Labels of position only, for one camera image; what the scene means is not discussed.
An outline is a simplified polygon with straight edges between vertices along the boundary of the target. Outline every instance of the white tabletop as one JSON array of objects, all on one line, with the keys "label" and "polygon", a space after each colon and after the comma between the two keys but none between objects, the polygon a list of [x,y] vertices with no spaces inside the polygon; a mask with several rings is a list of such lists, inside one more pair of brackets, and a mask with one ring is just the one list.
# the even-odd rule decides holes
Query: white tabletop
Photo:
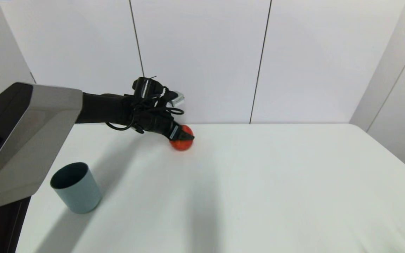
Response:
[{"label": "white tabletop", "polygon": [[[359,128],[191,128],[193,147],[178,152],[157,134],[74,126],[17,252],[405,252],[405,165]],[[71,162],[103,192],[91,213],[49,186]]]}]

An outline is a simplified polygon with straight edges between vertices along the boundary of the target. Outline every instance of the blue plastic cup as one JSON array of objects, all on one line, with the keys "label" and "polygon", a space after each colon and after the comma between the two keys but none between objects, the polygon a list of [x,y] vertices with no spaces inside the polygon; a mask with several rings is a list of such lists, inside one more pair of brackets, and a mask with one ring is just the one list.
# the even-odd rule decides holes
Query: blue plastic cup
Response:
[{"label": "blue plastic cup", "polygon": [[58,170],[50,185],[74,213],[88,213],[101,200],[98,185],[83,162],[71,163]]}]

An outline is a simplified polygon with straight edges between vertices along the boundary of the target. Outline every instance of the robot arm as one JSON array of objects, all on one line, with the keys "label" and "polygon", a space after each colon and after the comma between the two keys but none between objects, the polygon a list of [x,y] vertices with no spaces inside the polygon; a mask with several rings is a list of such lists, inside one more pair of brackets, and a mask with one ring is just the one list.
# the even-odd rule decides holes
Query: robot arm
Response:
[{"label": "robot arm", "polygon": [[93,95],[15,83],[0,94],[0,252],[15,251],[30,197],[75,123],[105,122],[116,130],[152,131],[171,141],[194,138],[172,116],[184,113],[174,108],[182,94],[144,77],[133,89],[133,96]]}]

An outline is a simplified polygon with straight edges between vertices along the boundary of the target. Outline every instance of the red ball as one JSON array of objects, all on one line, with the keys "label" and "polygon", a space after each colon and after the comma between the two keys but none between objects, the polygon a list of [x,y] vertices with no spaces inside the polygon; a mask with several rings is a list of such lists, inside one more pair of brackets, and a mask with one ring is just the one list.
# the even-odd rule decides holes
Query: red ball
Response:
[{"label": "red ball", "polygon": [[[182,125],[182,130],[188,134],[193,135],[193,131],[188,127],[188,125]],[[186,141],[177,140],[177,141],[170,141],[170,143],[176,150],[184,151],[192,146],[193,140],[186,140]]]}]

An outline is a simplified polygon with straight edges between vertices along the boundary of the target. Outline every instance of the cup rim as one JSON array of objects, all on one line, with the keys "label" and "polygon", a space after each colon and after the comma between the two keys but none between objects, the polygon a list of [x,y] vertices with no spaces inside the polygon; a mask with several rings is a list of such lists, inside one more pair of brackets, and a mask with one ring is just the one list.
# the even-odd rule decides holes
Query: cup rim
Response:
[{"label": "cup rim", "polygon": [[50,180],[53,189],[66,189],[79,183],[87,175],[89,167],[84,162],[74,162],[62,167]]}]

